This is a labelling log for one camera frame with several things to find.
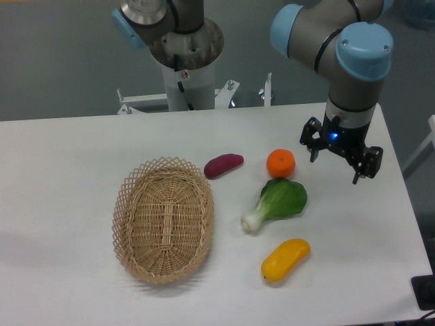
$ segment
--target screw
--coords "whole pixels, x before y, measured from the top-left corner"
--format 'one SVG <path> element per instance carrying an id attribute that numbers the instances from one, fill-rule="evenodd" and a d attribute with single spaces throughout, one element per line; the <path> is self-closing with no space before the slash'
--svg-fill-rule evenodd
<path id="1" fill-rule="evenodd" d="M 228 80 L 228 90 L 232 90 L 233 86 L 234 86 L 234 80 L 232 79 Z"/>
<path id="2" fill-rule="evenodd" d="M 118 98 L 120 99 L 120 102 L 124 102 L 124 97 L 121 95 L 121 90 L 117 89 L 116 92 L 118 93 Z"/>

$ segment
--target white stand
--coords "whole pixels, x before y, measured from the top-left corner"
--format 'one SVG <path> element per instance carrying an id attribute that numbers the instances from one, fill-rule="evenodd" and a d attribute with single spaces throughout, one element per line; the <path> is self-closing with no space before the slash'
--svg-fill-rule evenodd
<path id="1" fill-rule="evenodd" d="M 406 160 L 402 169 L 403 179 L 408 179 L 421 164 L 434 151 L 435 146 L 435 115 L 429 118 L 429 125 L 432 132 L 421 142 L 409 159 Z"/>
<path id="2" fill-rule="evenodd" d="M 215 109 L 227 109 L 239 86 L 239 82 L 230 79 L 221 90 L 215 90 Z M 123 97 L 118 89 L 118 97 L 121 104 L 118 114 L 146 113 L 149 107 L 155 108 L 168 104 L 166 94 Z M 134 107 L 144 107 L 145 112 L 134 109 Z M 168 108 L 164 107 L 161 111 L 168 111 Z"/>

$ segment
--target wicker basket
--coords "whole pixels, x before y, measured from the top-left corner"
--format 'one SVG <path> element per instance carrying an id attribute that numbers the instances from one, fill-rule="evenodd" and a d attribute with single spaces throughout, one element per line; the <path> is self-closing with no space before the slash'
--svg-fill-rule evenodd
<path id="1" fill-rule="evenodd" d="M 116 257 L 133 276 L 173 282 L 204 260 L 213 231 L 208 180 L 179 158 L 142 164 L 125 179 L 114 212 Z"/>

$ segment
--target yellow squash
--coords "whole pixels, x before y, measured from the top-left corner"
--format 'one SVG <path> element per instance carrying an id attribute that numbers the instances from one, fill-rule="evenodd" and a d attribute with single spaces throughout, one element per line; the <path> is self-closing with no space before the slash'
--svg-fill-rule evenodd
<path id="1" fill-rule="evenodd" d="M 309 243 L 303 239 L 291 239 L 281 243 L 261 265 L 264 278 L 269 282 L 282 280 L 310 250 Z"/>

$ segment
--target orange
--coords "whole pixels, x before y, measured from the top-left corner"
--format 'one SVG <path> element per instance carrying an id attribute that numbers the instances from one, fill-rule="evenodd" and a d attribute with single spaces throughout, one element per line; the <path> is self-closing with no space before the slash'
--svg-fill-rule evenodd
<path id="1" fill-rule="evenodd" d="M 289 177 L 296 166 L 293 153 L 286 149 L 276 149 L 269 154 L 266 167 L 270 175 L 274 178 Z"/>

